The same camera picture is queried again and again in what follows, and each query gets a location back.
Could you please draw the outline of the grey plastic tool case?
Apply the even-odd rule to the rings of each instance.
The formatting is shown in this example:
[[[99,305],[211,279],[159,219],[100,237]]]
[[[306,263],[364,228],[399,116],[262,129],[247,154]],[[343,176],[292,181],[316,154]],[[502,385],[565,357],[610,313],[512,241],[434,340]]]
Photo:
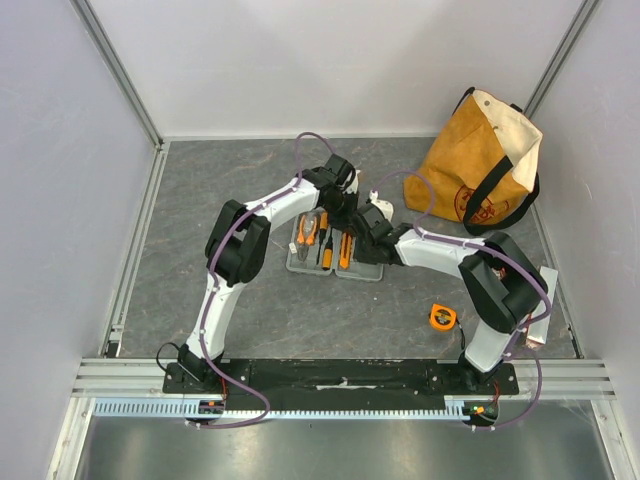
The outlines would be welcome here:
[[[307,260],[305,262],[300,262],[295,254],[295,234],[297,229],[297,217],[294,228],[291,235],[291,242],[289,243],[289,253],[287,254],[287,259],[285,262],[286,268],[292,273],[298,274],[309,274],[315,276],[323,276],[327,277],[331,274],[335,274],[339,278],[357,280],[357,281],[365,281],[365,282],[377,282],[383,278],[384,267],[382,265],[370,265],[359,263],[355,260],[355,238],[353,237],[353,246],[351,251],[351,262],[348,269],[343,270],[339,267],[339,254],[340,254],[340,245],[341,245],[341,237],[344,232],[341,232],[338,229],[335,229],[333,226],[329,224],[328,231],[326,234],[325,241],[322,246],[322,253],[325,248],[325,243],[327,239],[327,235],[330,229],[333,230],[333,264],[332,269],[330,271],[323,271],[321,267],[321,259],[322,253],[320,257],[320,264],[316,264],[316,253],[318,249],[318,232],[316,236],[315,244],[309,250],[309,254]]]

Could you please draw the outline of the orange handled pliers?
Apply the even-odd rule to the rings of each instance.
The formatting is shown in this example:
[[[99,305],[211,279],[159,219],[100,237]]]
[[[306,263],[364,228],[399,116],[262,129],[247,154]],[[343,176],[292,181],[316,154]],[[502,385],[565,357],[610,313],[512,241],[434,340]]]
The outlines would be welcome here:
[[[295,234],[295,254],[300,262],[307,260],[309,250],[315,244],[320,224],[320,215],[317,211],[309,211],[301,214],[297,221]]]

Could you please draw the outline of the orange black screwdriver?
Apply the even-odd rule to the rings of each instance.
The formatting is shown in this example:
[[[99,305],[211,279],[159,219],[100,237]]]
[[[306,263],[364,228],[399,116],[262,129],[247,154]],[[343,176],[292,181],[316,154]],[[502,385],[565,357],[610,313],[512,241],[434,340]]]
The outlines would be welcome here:
[[[320,264],[322,246],[323,246],[323,243],[324,243],[325,238],[326,238],[326,234],[327,234],[327,231],[328,231],[328,226],[329,226],[328,213],[326,211],[323,211],[321,213],[321,215],[320,215],[319,229],[318,229],[318,249],[317,249],[317,253],[316,253],[316,264],[317,265]]]
[[[330,229],[327,235],[325,248],[322,253],[321,267],[323,271],[330,271],[333,264],[333,230]]]

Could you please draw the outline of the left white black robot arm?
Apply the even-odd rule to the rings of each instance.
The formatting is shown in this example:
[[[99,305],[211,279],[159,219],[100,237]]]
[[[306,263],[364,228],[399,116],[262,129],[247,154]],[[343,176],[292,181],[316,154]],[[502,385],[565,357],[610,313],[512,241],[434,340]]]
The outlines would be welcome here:
[[[260,272],[270,233],[318,207],[336,220],[357,205],[354,166],[333,154],[325,165],[305,169],[280,189],[248,203],[229,200],[220,211],[205,248],[207,284],[199,319],[179,348],[178,364],[196,391],[210,392],[220,380],[210,362],[224,352],[226,332],[241,292]]]

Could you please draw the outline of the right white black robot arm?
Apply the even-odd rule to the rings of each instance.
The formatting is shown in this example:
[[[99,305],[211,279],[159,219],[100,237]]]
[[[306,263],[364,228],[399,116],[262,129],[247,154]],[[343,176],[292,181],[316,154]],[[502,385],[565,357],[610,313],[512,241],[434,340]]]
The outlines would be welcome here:
[[[463,281],[480,322],[459,363],[467,392],[483,392],[527,322],[549,316],[548,286],[515,241],[504,232],[465,239],[402,223],[393,226],[373,203],[351,217],[360,263],[421,267]]]

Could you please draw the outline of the orange tape measure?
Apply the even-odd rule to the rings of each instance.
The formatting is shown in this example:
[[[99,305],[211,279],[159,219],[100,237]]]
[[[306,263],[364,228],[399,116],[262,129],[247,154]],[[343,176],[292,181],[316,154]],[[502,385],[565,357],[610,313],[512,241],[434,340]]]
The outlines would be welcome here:
[[[437,331],[445,332],[453,329],[457,323],[457,313],[444,305],[434,303],[432,305],[429,324]]]

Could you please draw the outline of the orange utility knife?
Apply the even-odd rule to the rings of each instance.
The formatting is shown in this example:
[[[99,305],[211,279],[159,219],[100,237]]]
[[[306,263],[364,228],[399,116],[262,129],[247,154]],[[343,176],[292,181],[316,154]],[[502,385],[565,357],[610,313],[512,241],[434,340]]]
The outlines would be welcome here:
[[[339,267],[346,270],[350,266],[351,251],[353,246],[353,237],[344,232],[341,237],[340,254],[339,254]]]

